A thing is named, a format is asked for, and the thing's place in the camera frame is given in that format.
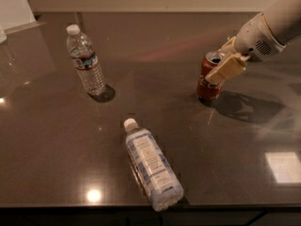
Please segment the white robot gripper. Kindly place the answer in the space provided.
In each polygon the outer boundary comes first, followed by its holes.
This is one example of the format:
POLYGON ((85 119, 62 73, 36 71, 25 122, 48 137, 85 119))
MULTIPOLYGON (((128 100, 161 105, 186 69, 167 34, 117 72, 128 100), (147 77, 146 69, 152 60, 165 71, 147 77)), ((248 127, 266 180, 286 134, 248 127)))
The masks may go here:
POLYGON ((205 79, 211 84, 221 84, 243 73, 250 57, 253 61, 263 61, 284 49, 285 45, 274 38, 263 14, 259 13, 242 26, 236 37, 227 40, 217 50, 223 59, 205 79))

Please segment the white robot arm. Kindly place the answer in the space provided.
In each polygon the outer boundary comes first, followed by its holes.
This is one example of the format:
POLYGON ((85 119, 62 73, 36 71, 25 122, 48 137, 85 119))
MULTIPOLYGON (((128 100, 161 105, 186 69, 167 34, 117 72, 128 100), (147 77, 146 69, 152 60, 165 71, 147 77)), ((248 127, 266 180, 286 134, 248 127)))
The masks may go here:
POLYGON ((246 22, 219 52, 223 55, 205 77, 220 84, 244 72, 248 61, 264 61, 281 53, 301 35, 301 0, 278 0, 246 22))

